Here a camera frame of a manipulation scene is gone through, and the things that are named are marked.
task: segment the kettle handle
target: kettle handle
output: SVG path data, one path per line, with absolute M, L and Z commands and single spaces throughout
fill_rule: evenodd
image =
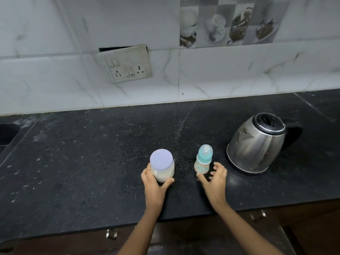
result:
M 286 137 L 282 144 L 281 150 L 288 148 L 291 144 L 293 144 L 302 134 L 303 128 L 299 121 L 282 118 L 283 124 L 286 126 Z

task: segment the countertop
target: countertop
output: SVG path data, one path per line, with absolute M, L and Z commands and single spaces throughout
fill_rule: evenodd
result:
M 213 214 L 193 164 L 199 147 L 228 170 L 226 198 L 248 210 L 340 198 L 340 90 L 0 117 L 21 131 L 0 155 L 0 242 L 135 224 L 151 153 L 175 160 L 159 220 Z M 233 169 L 226 147 L 258 112 L 300 120 L 304 133 L 267 171 Z

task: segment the baby bottle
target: baby bottle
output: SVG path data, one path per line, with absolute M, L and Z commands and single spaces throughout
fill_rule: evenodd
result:
M 172 178 L 175 173 L 175 162 L 171 152 L 166 149 L 158 149 L 151 154 L 150 166 L 151 172 L 160 183 Z
M 204 144 L 198 150 L 196 156 L 196 162 L 194 164 L 195 171 L 198 173 L 205 174 L 209 171 L 209 166 L 212 158 L 212 147 Z

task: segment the wall plate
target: wall plate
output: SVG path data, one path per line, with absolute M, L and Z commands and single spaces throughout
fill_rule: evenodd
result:
M 97 55 L 105 60 L 107 66 L 104 69 L 114 83 L 152 77 L 146 45 L 99 52 Z

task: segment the metal handle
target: metal handle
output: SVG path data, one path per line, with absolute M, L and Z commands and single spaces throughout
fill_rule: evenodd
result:
M 261 215 L 260 215 L 260 216 L 255 217 L 255 216 L 253 216 L 253 215 L 251 214 L 250 217 L 252 218 L 252 220 L 253 220 L 254 222 L 258 222 L 258 221 L 260 221 L 260 220 L 266 218 L 266 213 L 265 213 L 264 210 L 261 210 Z
M 113 234 L 113 236 L 110 235 L 110 229 L 107 229 L 107 231 L 106 231 L 106 238 L 107 239 L 115 241 L 117 239 L 117 235 L 118 235 L 117 229 L 115 229 L 115 233 Z

